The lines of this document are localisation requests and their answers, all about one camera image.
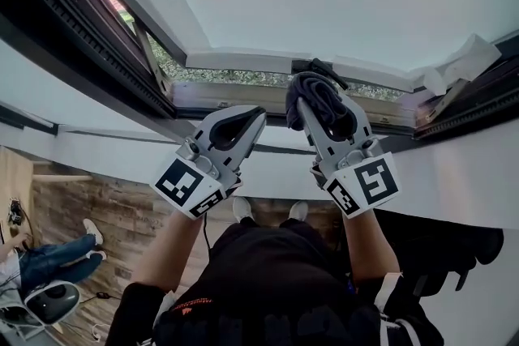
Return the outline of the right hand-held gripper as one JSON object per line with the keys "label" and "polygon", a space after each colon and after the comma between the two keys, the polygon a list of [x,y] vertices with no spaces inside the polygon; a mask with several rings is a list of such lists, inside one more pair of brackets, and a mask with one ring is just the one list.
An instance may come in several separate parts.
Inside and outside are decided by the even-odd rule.
{"label": "right hand-held gripper", "polygon": [[303,98],[298,99],[298,113],[321,159],[311,173],[341,213],[353,219],[399,195],[401,182],[392,153],[383,151],[365,111],[348,96],[343,96],[343,104],[348,108],[345,116],[331,126]]}

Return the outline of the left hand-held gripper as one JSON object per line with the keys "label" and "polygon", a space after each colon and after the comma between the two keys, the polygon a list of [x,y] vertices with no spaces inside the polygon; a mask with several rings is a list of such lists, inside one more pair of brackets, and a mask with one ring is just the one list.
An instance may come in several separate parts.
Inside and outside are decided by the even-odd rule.
{"label": "left hand-held gripper", "polygon": [[[264,108],[235,105],[210,113],[179,149],[160,165],[149,185],[192,220],[224,201],[242,185],[234,172],[252,151],[266,125]],[[197,140],[207,144],[207,150]]]}

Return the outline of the dark blue cloth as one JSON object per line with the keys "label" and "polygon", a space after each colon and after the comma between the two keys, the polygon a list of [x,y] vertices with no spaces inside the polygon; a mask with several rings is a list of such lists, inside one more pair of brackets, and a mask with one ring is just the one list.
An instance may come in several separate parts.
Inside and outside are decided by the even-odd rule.
{"label": "dark blue cloth", "polygon": [[339,91],[332,82],[313,72],[302,72],[293,77],[285,96],[287,126],[296,131],[303,130],[299,114],[298,99],[303,98],[320,122],[332,128],[354,126],[354,119],[342,102]]}

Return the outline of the person's right forearm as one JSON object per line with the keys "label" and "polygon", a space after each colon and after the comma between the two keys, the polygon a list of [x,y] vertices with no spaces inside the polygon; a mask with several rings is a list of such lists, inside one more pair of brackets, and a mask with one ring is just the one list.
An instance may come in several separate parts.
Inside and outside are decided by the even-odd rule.
{"label": "person's right forearm", "polygon": [[397,256],[372,210],[350,219],[342,216],[342,219],[356,284],[400,272]]}

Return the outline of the person's left forearm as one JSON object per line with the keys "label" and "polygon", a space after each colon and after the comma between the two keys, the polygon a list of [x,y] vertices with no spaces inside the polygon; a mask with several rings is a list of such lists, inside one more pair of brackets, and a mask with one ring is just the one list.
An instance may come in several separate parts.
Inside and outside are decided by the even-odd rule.
{"label": "person's left forearm", "polygon": [[175,210],[140,257],[131,282],[176,292],[201,226],[202,218]]}

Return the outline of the green outdoor bushes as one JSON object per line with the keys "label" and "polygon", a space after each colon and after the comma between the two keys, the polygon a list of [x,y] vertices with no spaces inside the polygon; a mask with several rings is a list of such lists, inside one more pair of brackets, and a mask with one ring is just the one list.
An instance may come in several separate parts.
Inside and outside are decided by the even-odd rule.
{"label": "green outdoor bushes", "polygon": [[[286,88],[293,78],[292,75],[264,71],[187,69],[180,66],[152,36],[148,34],[147,37],[159,67],[170,81]],[[345,93],[349,96],[396,102],[404,95],[403,92],[391,88],[364,83],[348,82],[347,84],[349,88]]]}

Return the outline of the person's left white shoe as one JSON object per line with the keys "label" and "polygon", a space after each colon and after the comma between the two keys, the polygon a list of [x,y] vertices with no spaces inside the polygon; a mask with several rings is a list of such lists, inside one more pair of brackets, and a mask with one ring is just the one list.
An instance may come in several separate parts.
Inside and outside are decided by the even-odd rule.
{"label": "person's left white shoe", "polygon": [[246,198],[240,196],[235,197],[232,209],[237,222],[241,223],[243,220],[253,220],[251,204]]}

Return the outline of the person's white shoe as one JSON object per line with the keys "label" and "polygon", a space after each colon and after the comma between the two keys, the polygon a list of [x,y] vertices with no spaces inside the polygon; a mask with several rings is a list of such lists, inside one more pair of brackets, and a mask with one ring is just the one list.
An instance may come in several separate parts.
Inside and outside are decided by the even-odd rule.
{"label": "person's white shoe", "polygon": [[297,201],[289,212],[289,218],[299,221],[305,221],[308,215],[308,203],[306,201]]}
{"label": "person's white shoe", "polygon": [[246,198],[240,196],[235,197],[232,209],[237,222],[241,223],[243,220],[253,220],[251,204]]}

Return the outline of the person's right white shoe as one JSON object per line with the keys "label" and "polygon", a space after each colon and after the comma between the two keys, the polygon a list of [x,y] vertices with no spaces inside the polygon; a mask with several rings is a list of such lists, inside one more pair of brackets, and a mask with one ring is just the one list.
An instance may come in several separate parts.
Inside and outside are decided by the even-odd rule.
{"label": "person's right white shoe", "polygon": [[289,218],[299,221],[305,221],[308,215],[308,203],[306,201],[297,201],[289,212]]}

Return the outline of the black trousers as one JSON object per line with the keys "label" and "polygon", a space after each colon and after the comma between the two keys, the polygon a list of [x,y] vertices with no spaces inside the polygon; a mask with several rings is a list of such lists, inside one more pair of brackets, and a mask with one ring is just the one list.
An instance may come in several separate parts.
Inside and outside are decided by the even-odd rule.
{"label": "black trousers", "polygon": [[273,229],[250,219],[231,225],[215,242],[199,282],[249,297],[324,300],[354,293],[326,241],[296,219]]}

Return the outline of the white crumpled paper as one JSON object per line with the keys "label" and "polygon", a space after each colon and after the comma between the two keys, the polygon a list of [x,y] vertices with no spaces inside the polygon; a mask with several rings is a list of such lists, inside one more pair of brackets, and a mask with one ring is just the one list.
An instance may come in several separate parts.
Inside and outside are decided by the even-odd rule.
{"label": "white crumpled paper", "polygon": [[457,52],[423,71],[422,85],[435,96],[442,96],[460,80],[475,80],[500,57],[495,45],[472,34]]}

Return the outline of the black office chair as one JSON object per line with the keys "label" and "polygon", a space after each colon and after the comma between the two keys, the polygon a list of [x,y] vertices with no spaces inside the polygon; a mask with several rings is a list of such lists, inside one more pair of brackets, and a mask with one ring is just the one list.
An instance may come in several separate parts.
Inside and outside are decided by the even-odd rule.
{"label": "black office chair", "polygon": [[417,298],[435,296],[450,272],[461,290],[477,265],[492,263],[504,245],[504,230],[375,210],[407,284]]}

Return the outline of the black printed t-shirt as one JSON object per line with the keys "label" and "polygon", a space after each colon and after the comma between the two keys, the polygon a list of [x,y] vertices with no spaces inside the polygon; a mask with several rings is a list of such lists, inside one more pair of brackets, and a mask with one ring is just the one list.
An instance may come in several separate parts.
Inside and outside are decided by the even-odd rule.
{"label": "black printed t-shirt", "polygon": [[331,276],[229,288],[203,278],[165,310],[164,299],[130,284],[105,346],[444,346],[397,273],[357,287]]}

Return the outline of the light wooden chair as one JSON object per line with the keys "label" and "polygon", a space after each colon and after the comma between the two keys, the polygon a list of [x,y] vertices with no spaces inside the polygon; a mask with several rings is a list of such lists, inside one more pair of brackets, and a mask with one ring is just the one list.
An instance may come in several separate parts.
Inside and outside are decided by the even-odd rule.
{"label": "light wooden chair", "polygon": [[34,183],[68,183],[91,181],[89,174],[44,173],[38,168],[51,168],[47,160],[29,160],[0,146],[0,242],[7,242],[21,231],[33,233]]}

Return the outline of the grey oval device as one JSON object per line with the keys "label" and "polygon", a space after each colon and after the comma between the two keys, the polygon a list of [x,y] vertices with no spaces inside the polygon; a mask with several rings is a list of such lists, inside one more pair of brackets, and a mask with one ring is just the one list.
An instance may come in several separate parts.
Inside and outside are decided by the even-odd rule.
{"label": "grey oval device", "polygon": [[24,298],[24,306],[39,323],[49,326],[72,314],[80,300],[75,284],[55,280],[29,292]]}

